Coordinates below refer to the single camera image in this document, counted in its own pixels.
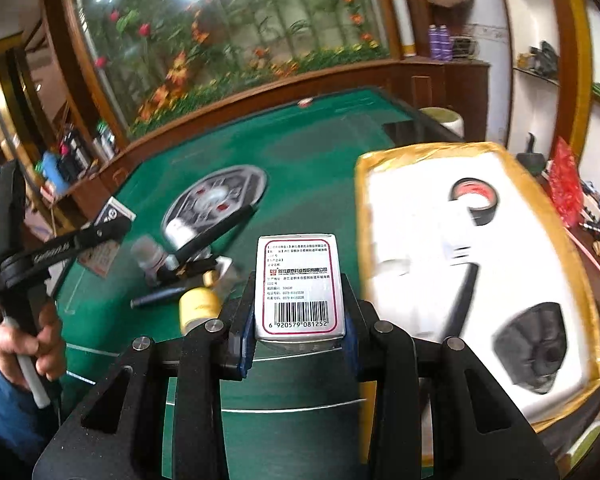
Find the blue sleeve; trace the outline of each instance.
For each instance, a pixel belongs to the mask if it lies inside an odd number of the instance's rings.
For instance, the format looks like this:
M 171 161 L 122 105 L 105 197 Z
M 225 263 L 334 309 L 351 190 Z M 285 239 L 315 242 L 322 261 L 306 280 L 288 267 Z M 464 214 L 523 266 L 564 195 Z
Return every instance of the blue sleeve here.
M 53 407 L 40 410 L 30 392 L 14 386 L 0 372 L 1 442 L 33 466 L 57 430 Z

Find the company logo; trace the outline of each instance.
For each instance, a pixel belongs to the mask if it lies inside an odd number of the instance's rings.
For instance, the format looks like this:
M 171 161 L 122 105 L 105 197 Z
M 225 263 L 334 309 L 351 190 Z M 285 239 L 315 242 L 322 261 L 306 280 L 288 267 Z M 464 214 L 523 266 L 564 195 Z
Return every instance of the company logo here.
M 65 251 L 69 250 L 70 247 L 71 244 L 69 242 L 66 242 L 63 245 L 56 247 L 55 249 L 49 249 L 48 251 L 45 251 L 42 254 L 37 254 L 33 257 L 33 263 L 38 264 L 41 261 L 46 260 L 47 258 L 53 258 L 54 256 L 58 256 L 58 254 L 64 253 Z

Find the human hand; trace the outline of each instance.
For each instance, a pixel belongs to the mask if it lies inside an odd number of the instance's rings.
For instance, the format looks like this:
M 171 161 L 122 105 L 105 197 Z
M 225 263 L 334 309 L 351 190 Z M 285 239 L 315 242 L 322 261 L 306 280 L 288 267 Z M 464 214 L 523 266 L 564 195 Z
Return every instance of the human hand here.
M 29 387 L 20 370 L 17 354 L 35 356 L 36 371 L 49 381 L 55 381 L 66 372 L 66 342 L 61 336 L 62 321 L 52 302 L 42 308 L 38 323 L 42 330 L 37 337 L 5 323 L 0 324 L 0 371 L 11 384 L 25 390 Z

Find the yellow bottle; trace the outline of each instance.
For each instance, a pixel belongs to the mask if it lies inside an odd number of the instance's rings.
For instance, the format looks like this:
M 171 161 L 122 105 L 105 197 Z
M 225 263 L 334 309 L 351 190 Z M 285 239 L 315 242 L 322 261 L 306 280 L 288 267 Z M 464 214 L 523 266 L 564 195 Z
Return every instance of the yellow bottle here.
M 222 304 L 209 288 L 192 288 L 180 298 L 180 331 L 187 335 L 198 325 L 215 319 L 222 310 Z

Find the glass display case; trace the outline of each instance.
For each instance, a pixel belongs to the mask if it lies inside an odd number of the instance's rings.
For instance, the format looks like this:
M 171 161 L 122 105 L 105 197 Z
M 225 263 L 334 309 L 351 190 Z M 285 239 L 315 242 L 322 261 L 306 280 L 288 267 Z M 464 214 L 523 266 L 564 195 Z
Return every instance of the glass display case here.
M 382 59 L 375 0 L 75 0 L 130 139 L 292 75 Z

